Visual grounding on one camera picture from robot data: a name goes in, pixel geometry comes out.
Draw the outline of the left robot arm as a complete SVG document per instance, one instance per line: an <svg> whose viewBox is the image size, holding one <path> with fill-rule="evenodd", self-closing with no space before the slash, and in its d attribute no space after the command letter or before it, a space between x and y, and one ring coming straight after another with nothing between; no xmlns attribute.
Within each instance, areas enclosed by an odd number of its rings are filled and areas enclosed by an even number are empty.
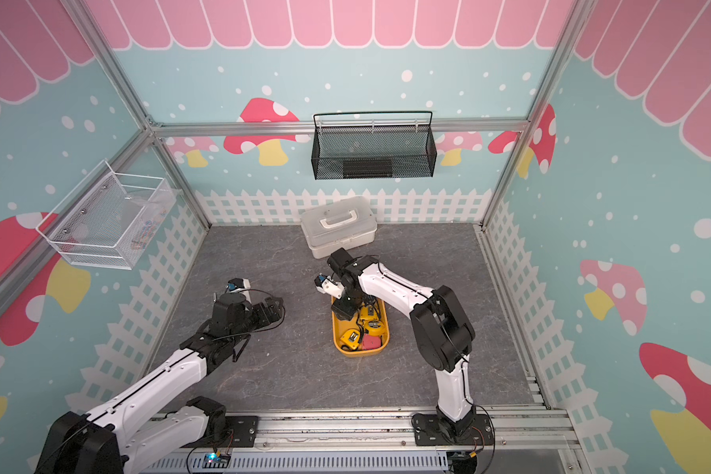
<svg viewBox="0 0 711 474"><path fill-rule="evenodd" d="M215 298L211 319L164 363L85 414L68 412L49 429L38 473L139 473L187 444L213 448L234 435L223 404L199 396L159 422L151 419L225 361L238 361L251 337L284 322L284 301L249 290Z"/></svg>

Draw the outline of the white plastic lidded case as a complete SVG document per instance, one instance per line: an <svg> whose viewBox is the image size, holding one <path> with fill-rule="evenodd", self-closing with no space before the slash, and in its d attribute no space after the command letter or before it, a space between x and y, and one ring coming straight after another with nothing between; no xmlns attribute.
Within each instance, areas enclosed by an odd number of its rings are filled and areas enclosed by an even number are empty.
<svg viewBox="0 0 711 474"><path fill-rule="evenodd" d="M377 221L365 197L349 197L302 213L300 224L315 259L350 250L375 239Z"/></svg>

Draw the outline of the yellow plastic storage bin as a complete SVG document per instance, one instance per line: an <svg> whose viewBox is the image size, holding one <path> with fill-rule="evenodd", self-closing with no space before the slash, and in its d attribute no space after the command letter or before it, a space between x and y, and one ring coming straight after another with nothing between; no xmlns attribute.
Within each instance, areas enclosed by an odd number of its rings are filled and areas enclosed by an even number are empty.
<svg viewBox="0 0 711 474"><path fill-rule="evenodd" d="M332 309L335 348L346 357L367 357L382 352L390 342L385 303L380 299L364 303L348 320Z"/></svg>

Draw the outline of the black mesh wall basket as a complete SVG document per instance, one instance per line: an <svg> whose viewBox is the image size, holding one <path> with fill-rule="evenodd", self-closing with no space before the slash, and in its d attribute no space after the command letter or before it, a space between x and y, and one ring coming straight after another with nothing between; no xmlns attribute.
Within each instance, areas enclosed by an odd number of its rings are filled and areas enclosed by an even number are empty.
<svg viewBox="0 0 711 474"><path fill-rule="evenodd" d="M317 180L430 178L438 150L430 111L313 116L311 165Z"/></svg>

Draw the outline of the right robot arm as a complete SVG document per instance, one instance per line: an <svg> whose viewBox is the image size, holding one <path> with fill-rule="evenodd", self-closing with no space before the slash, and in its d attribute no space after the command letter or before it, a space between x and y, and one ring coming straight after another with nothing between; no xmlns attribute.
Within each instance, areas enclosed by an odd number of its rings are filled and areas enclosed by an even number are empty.
<svg viewBox="0 0 711 474"><path fill-rule="evenodd" d="M315 284L334 298L337 316L351 318L363 304L379 299L411 321L419 353L436 371L438 424L447 436L466 434L476 417L468 374L475 331L453 290L415 284L375 256L354 257L343 248L327 264L333 275L316 276Z"/></svg>

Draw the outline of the pink object in bin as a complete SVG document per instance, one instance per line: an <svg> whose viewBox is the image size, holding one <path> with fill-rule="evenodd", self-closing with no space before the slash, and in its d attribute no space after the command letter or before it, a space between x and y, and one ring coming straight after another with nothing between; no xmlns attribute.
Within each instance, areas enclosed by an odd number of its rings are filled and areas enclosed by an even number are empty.
<svg viewBox="0 0 711 474"><path fill-rule="evenodd" d="M364 335L363 341L361 341L362 351L375 351L382 347L381 337Z"/></svg>

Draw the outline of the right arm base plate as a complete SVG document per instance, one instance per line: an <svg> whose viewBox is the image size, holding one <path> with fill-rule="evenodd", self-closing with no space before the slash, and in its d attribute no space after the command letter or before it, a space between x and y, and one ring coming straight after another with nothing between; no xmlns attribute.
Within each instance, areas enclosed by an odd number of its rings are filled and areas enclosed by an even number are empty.
<svg viewBox="0 0 711 474"><path fill-rule="evenodd" d="M412 416L417 446L493 446L495 435L491 419L487 415L472 414L467 420L452 423L437 414Z"/></svg>

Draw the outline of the aluminium mounting rail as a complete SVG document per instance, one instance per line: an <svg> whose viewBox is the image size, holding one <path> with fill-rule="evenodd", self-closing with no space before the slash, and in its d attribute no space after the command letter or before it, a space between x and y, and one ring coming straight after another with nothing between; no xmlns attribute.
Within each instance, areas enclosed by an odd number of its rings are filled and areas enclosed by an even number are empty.
<svg viewBox="0 0 711 474"><path fill-rule="evenodd" d="M256 451L417 450L412 416L433 407L270 410L257 412ZM580 442L564 410L499 405L490 416L499 450L566 450Z"/></svg>

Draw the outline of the green lit circuit board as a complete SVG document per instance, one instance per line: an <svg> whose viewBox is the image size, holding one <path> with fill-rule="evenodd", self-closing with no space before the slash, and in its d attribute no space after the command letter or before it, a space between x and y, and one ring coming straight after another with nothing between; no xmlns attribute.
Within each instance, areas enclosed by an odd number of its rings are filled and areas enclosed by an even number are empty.
<svg viewBox="0 0 711 474"><path fill-rule="evenodd" d="M203 457L203 465L201 467L205 469L224 469L229 466L230 460L231 456L229 454L211 452Z"/></svg>

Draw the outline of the yellow tape measure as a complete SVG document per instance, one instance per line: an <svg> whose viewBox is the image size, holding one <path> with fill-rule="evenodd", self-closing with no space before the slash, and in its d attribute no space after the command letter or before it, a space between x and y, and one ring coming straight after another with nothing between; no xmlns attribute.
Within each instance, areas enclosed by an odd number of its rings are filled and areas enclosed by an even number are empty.
<svg viewBox="0 0 711 474"><path fill-rule="evenodd" d="M358 352L361 349L361 341L363 341L363 330L359 328L348 329L340 337L340 349L348 353Z"/></svg>
<svg viewBox="0 0 711 474"><path fill-rule="evenodd" d="M365 333L369 336L380 338L386 333L386 326L376 316L361 317L359 318L359 323L365 330Z"/></svg>

